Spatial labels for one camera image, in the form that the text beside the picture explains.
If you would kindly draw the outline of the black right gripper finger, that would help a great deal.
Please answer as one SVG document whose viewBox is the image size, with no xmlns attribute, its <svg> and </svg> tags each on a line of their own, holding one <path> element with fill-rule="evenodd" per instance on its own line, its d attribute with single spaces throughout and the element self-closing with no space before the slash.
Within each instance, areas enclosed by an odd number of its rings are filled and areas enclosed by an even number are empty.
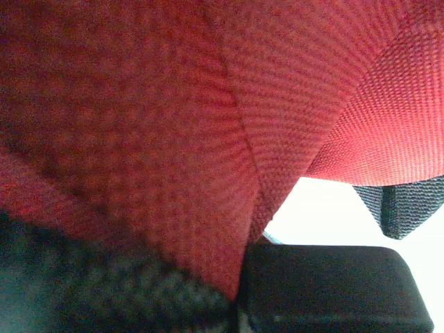
<svg viewBox="0 0 444 333">
<path fill-rule="evenodd" d="M 239 302 L 254 332 L 432 332 L 411 270 L 379 246 L 255 244 Z"/>
</svg>

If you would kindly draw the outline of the red student backpack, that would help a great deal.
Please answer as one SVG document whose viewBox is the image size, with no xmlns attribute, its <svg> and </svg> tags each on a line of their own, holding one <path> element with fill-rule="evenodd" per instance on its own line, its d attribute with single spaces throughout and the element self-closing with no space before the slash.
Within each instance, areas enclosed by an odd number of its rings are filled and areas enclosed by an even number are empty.
<svg viewBox="0 0 444 333">
<path fill-rule="evenodd" d="M 302 177 L 443 204 L 442 1 L 1 2 L 2 332 L 254 332 Z"/>
</svg>

